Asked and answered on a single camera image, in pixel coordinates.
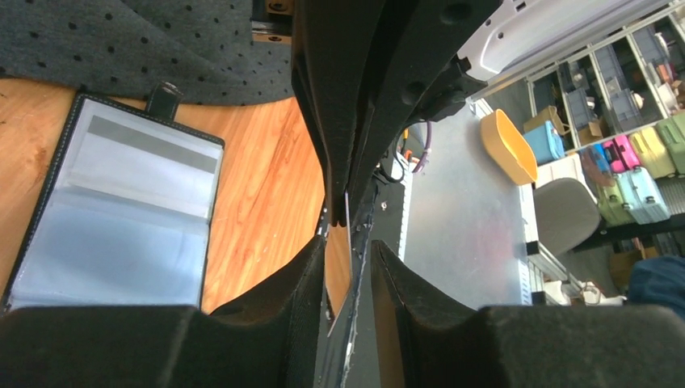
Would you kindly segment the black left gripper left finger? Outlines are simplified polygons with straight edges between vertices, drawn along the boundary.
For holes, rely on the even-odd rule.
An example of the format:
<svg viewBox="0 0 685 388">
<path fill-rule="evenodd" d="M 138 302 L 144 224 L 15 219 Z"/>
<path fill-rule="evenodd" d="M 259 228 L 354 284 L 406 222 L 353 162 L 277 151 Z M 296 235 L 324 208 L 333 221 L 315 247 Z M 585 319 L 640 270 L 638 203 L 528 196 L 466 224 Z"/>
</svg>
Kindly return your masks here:
<svg viewBox="0 0 685 388">
<path fill-rule="evenodd" d="M 310 387 L 325 241 L 211 314 L 192 306 L 32 307 L 1 321 L 4 387 Z"/>
</svg>

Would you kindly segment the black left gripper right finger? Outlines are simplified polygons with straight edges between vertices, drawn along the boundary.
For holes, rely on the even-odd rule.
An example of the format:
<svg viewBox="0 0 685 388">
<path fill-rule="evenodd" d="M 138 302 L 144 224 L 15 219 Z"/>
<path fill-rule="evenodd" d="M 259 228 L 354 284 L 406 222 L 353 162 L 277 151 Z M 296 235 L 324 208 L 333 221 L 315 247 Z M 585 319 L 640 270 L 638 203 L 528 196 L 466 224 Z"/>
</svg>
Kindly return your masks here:
<svg viewBox="0 0 685 388">
<path fill-rule="evenodd" d="M 684 323 L 661 306 L 472 310 L 371 245 L 383 387 L 681 387 Z"/>
</svg>

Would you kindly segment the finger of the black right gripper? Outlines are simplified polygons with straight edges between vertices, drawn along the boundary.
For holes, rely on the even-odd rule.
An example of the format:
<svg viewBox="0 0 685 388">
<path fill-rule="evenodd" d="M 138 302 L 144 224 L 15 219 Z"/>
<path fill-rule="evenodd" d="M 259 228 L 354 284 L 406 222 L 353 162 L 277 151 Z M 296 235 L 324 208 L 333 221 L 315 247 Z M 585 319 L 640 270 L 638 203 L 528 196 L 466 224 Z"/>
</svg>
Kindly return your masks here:
<svg viewBox="0 0 685 388">
<path fill-rule="evenodd" d="M 400 132 L 446 108 L 463 106 L 489 77 L 470 75 L 460 48 L 499 11 L 499 1 L 387 1 L 376 27 L 361 88 L 365 103 L 348 185 L 357 214 L 376 164 Z"/>
<path fill-rule="evenodd" d="M 325 175 L 333 224 L 345 224 L 359 91 L 382 1 L 297 1 L 292 86 Z"/>
</svg>

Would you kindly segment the black card holder wallet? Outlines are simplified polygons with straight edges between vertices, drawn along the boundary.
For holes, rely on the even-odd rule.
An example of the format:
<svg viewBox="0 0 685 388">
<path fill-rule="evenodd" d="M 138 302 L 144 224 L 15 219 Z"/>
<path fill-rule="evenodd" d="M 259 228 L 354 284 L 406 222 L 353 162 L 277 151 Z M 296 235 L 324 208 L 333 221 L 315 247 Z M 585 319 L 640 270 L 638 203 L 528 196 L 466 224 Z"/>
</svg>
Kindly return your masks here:
<svg viewBox="0 0 685 388">
<path fill-rule="evenodd" d="M 38 306 L 199 306 L 225 142 L 175 121 L 169 82 L 144 108 L 79 92 L 1 296 Z"/>
</svg>

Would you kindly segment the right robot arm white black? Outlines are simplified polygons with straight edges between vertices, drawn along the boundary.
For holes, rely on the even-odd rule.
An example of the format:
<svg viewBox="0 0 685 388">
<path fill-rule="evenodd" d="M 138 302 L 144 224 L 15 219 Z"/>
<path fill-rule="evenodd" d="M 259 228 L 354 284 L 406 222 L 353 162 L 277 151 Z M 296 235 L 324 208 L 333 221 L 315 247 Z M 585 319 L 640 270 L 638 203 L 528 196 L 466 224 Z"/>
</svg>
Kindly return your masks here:
<svg viewBox="0 0 685 388">
<path fill-rule="evenodd" d="M 298 1 L 292 88 L 344 226 L 409 124 L 575 50 L 658 1 Z"/>
</svg>

